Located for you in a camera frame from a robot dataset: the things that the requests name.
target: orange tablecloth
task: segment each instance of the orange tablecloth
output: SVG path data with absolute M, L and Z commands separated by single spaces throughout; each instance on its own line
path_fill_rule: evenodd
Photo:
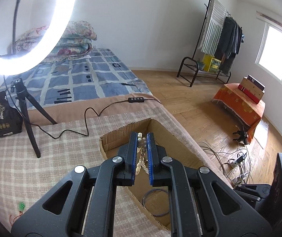
M 258 104 L 252 101 L 246 94 L 238 89 L 236 83 L 225 84 L 213 97 L 215 101 L 223 102 L 238 116 L 247 126 L 248 142 L 253 139 L 255 128 L 260 122 L 265 110 L 265 103 L 261 100 Z

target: ring light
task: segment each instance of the ring light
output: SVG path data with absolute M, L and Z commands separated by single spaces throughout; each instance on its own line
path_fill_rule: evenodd
M 75 0 L 56 0 L 52 21 L 43 38 L 34 49 L 22 57 L 0 57 L 0 75 L 18 75 L 43 61 L 63 35 L 71 18 L 74 3 Z

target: striped towel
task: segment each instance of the striped towel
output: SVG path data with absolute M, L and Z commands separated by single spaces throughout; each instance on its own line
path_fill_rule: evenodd
M 203 36 L 199 49 L 206 54 L 214 55 L 222 32 L 227 10 L 218 0 L 211 0 L 207 19 L 203 27 Z

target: floral blanket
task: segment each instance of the floral blanket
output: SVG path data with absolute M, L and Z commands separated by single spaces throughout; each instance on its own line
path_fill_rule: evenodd
M 49 25 L 32 28 L 23 33 L 15 43 L 17 53 L 31 51 L 42 39 L 48 27 Z M 41 64 L 83 58 L 92 51 L 92 40 L 97 40 L 97 35 L 88 22 L 70 21 L 55 48 Z

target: blue checkered bedsheet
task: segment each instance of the blue checkered bedsheet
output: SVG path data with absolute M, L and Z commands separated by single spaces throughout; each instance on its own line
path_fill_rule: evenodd
M 129 93 L 151 94 L 146 84 L 136 77 L 109 49 L 94 49 L 91 58 L 38 65 L 23 73 L 28 92 L 41 106 L 52 106 Z M 12 77 L 8 77 L 9 87 Z M 5 91 L 5 84 L 0 92 Z M 34 107 L 27 102 L 28 109 Z

